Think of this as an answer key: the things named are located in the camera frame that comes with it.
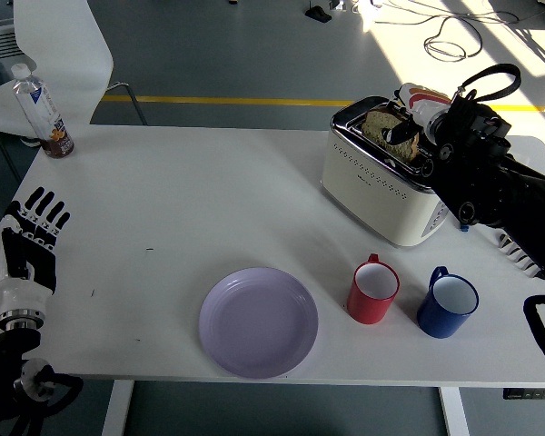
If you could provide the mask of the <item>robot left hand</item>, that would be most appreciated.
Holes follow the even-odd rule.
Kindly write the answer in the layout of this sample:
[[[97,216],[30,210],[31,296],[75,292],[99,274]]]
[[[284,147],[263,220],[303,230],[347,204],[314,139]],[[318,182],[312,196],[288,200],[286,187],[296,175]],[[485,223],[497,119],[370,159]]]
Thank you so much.
[[[0,223],[0,312],[45,312],[56,289],[55,246],[71,214],[42,186],[13,200]]]

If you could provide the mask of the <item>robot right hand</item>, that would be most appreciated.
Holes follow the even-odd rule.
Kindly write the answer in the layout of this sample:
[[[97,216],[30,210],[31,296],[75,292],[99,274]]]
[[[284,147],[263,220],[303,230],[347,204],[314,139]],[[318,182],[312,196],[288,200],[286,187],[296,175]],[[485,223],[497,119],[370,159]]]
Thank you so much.
[[[436,144],[435,129],[450,109],[450,97],[412,83],[403,84],[394,95],[402,103],[408,118],[392,128],[382,129],[385,142],[399,145],[424,133],[429,142]]]

